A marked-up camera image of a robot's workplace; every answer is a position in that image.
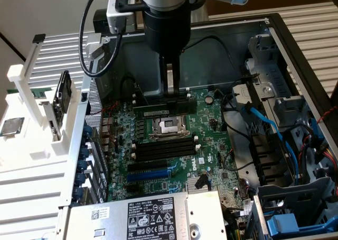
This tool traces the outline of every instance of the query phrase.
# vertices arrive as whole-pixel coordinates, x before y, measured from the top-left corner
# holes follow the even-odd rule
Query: motherboard
[[[207,89],[189,91],[189,96],[196,99],[195,114],[137,118],[131,103],[105,107],[111,109],[104,113],[101,131],[110,167],[108,201],[209,188],[218,191],[225,206],[242,206],[238,174],[225,169],[235,164],[231,157],[224,160],[231,144],[221,127],[221,98]],[[157,155],[155,144],[160,151],[171,147],[168,158]],[[197,190],[201,176],[210,184]]]

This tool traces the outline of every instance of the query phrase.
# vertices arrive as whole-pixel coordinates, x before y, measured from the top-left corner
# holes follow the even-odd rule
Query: white wall
[[[26,57],[34,35],[60,35],[79,31],[87,0],[0,0],[0,31]],[[107,8],[108,0],[95,0],[88,14],[85,31],[93,30],[97,9]],[[7,71],[11,64],[22,63],[0,39],[0,119],[1,102],[8,88]]]

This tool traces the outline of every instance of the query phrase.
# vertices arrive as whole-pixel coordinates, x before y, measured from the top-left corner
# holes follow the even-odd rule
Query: circuit board
[[[111,116],[105,115],[103,124],[111,123],[113,133],[123,141],[117,145],[111,142],[108,145],[107,161],[110,167],[110,182],[108,188],[108,201],[124,200],[152,193],[172,193],[187,191],[187,181],[206,173],[211,181],[212,190],[217,190],[221,202],[228,207],[242,206],[240,195],[235,195],[235,188],[239,187],[236,172],[223,168],[222,163],[234,167],[231,159],[224,162],[224,157],[231,150],[228,133],[221,130],[220,99],[214,99],[214,92],[207,89],[190,91],[191,97],[197,100],[196,114],[184,116],[186,129],[196,134],[200,149],[197,154],[179,158],[168,159],[171,168],[169,178],[161,178],[137,182],[138,191],[130,193],[126,190],[127,167],[135,163],[132,160],[132,140],[136,138],[136,129],[139,121],[144,124],[143,143],[153,142],[152,119],[135,119],[132,106],[122,104],[115,108]],[[212,103],[206,103],[206,97],[212,98]]]

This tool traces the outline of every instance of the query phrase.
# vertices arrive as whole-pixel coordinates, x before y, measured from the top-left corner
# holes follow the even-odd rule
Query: power supply label
[[[127,240],[175,240],[174,198],[128,204]]]

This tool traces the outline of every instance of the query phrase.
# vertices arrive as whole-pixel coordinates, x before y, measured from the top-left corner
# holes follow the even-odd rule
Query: blue pcie slot
[[[169,175],[170,175],[170,170],[168,169],[129,174],[127,176],[127,182],[144,181],[144,180],[158,179],[158,178],[168,178]]]

